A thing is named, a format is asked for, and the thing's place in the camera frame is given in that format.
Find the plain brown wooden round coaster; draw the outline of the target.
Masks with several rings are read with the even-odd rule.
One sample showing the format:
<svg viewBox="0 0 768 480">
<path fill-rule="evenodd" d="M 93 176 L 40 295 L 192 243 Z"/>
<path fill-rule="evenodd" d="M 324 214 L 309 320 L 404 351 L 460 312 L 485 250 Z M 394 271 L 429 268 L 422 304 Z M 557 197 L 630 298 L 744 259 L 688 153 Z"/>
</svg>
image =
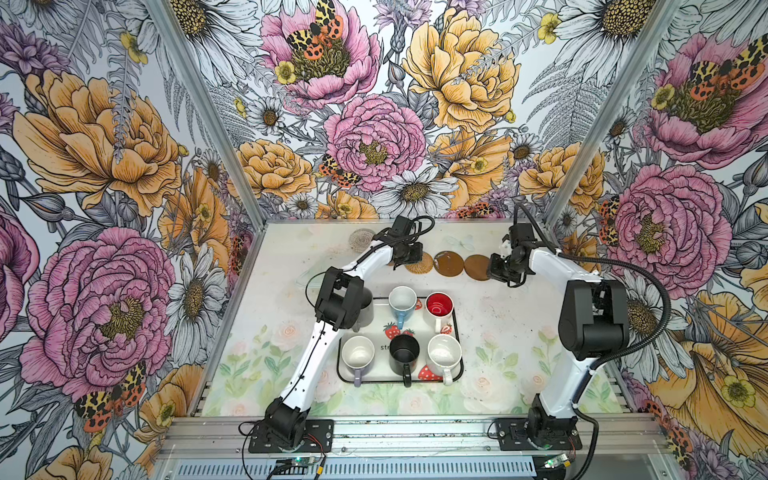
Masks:
<svg viewBox="0 0 768 480">
<path fill-rule="evenodd" d="M 476 281 L 487 281 L 489 279 L 488 268 L 490 259 L 484 255 L 471 255 L 464 260 L 464 271 Z"/>
</svg>

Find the woven rattan round coaster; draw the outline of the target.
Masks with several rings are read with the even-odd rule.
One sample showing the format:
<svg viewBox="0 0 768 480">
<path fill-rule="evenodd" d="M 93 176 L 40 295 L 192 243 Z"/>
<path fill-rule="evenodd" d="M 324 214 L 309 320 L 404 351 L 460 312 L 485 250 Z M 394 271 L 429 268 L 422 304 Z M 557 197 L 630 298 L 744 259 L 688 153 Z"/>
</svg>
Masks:
<svg viewBox="0 0 768 480">
<path fill-rule="evenodd" d="M 429 273 L 434 267 L 434 261 L 430 254 L 423 252 L 421 259 L 413 264 L 407 264 L 406 270 L 412 274 L 423 275 Z"/>
</svg>

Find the scratched brown wooden round coaster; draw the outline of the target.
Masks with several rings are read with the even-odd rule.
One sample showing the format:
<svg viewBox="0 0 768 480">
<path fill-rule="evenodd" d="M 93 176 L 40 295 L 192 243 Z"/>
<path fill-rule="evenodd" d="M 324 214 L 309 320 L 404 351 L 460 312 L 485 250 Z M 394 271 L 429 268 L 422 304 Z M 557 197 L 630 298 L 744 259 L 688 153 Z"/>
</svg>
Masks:
<svg viewBox="0 0 768 480">
<path fill-rule="evenodd" d="M 454 251 L 441 251 L 433 258 L 434 269 L 444 277 L 456 277 L 464 271 L 463 257 Z"/>
</svg>

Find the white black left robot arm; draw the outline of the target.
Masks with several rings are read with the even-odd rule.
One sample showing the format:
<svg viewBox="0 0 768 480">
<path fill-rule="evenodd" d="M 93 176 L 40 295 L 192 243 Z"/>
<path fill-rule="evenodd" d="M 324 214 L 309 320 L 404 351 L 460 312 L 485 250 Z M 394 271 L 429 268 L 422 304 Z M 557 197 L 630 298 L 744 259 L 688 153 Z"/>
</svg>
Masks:
<svg viewBox="0 0 768 480">
<path fill-rule="evenodd" d="M 315 323 L 309 343 L 287 386 L 267 406 L 258 424 L 270 443 L 286 450 L 299 447 L 331 349 L 357 323 L 364 301 L 371 296 L 365 280 L 388 265 L 397 268 L 420 262 L 423 244 L 419 238 L 434 226 L 435 219 L 428 215 L 413 219 L 398 216 L 391 226 L 373 235 L 367 249 L 355 260 L 323 273 L 312 304 Z"/>
</svg>

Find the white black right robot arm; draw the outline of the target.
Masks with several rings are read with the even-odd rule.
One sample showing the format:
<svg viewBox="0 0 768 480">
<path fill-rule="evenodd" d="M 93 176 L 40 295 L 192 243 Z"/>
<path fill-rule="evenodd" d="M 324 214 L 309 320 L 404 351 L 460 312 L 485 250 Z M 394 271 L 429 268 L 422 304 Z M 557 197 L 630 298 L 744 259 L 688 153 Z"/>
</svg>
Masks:
<svg viewBox="0 0 768 480">
<path fill-rule="evenodd" d="M 565 352 L 547 386 L 534 397 L 525 436 L 536 448 L 579 447 L 575 408 L 598 370 L 597 362 L 629 343 L 626 290 L 551 251 L 536 239 L 529 223 L 512 225 L 503 245 L 508 254 L 490 257 L 490 278 L 516 288 L 528 276 L 541 275 L 563 293 L 558 338 Z"/>
</svg>

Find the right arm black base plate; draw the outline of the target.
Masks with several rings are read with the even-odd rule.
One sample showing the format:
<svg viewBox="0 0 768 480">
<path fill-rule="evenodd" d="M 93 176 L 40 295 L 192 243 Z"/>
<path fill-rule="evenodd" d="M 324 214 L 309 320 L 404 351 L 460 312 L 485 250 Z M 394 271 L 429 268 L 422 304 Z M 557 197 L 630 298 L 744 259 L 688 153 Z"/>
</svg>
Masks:
<svg viewBox="0 0 768 480">
<path fill-rule="evenodd" d="M 502 417 L 494 421 L 502 451 L 581 450 L 577 418 L 545 418 L 532 422 L 523 417 Z"/>
</svg>

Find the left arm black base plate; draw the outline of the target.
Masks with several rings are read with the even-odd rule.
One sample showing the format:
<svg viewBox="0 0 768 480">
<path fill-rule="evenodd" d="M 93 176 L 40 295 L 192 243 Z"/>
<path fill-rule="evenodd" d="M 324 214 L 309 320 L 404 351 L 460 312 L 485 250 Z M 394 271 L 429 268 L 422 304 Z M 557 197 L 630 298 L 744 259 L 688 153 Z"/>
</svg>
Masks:
<svg viewBox="0 0 768 480">
<path fill-rule="evenodd" d="M 333 420 L 310 419 L 287 427 L 262 420 L 248 435 L 246 450 L 251 454 L 329 453 L 334 427 Z"/>
</svg>

